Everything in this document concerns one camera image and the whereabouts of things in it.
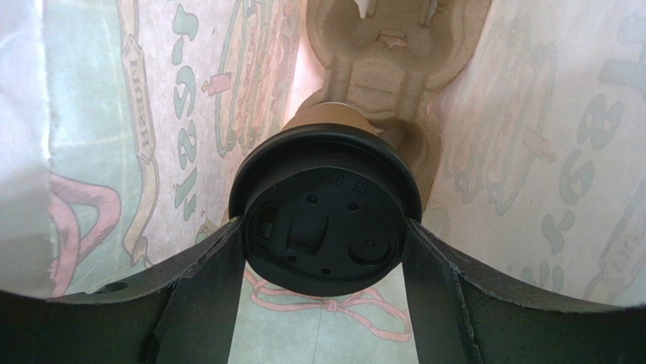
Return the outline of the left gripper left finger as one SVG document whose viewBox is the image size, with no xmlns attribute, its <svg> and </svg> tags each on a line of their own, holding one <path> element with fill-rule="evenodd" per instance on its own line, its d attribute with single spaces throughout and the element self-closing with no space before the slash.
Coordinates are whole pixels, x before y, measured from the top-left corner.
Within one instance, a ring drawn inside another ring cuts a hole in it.
<svg viewBox="0 0 646 364">
<path fill-rule="evenodd" d="M 240 222 L 95 293 L 1 294 L 3 363 L 226 363 L 245 259 Z"/>
</svg>

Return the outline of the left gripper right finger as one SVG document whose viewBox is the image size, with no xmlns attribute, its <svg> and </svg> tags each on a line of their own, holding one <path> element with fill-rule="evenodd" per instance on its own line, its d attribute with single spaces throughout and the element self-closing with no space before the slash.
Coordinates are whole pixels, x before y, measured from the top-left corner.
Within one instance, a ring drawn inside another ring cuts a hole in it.
<svg viewBox="0 0 646 364">
<path fill-rule="evenodd" d="M 645 308 L 543 290 L 408 221 L 402 257 L 421 363 L 643 363 Z"/>
</svg>

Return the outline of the single black lid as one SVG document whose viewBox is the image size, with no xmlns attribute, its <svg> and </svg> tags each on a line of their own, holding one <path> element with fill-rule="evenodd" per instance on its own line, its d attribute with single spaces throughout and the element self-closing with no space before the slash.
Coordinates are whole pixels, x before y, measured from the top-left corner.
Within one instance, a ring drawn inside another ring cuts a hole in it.
<svg viewBox="0 0 646 364">
<path fill-rule="evenodd" d="M 246 260 L 267 281 L 317 297 L 363 290 L 401 260 L 407 221 L 422 214 L 395 149 L 341 124 L 285 130 L 242 162 L 229 213 Z"/>
</svg>

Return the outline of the green paper gift bag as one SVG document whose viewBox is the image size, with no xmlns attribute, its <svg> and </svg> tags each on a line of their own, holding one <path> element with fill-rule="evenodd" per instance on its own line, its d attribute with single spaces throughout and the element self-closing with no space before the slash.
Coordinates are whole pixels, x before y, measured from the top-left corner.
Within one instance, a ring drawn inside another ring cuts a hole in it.
<svg viewBox="0 0 646 364">
<path fill-rule="evenodd" d="M 324 83 L 308 2 L 3 1 L 1 294 L 95 293 L 236 220 L 243 248 L 240 165 Z M 428 107 L 439 163 L 408 221 L 543 290 L 645 308 L 645 3 L 489 2 Z M 403 254 L 334 297 L 243 256 L 226 363 L 421 363 Z"/>
</svg>

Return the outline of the single paper cup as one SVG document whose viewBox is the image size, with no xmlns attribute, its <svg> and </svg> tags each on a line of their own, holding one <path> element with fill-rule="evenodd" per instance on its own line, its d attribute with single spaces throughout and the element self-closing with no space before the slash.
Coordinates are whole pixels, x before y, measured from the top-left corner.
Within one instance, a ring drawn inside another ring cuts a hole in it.
<svg viewBox="0 0 646 364">
<path fill-rule="evenodd" d="M 310 124 L 339 124 L 364 130 L 375 136 L 378 133 L 360 112 L 342 102 L 323 102 L 304 108 L 281 128 L 281 131 Z"/>
</svg>

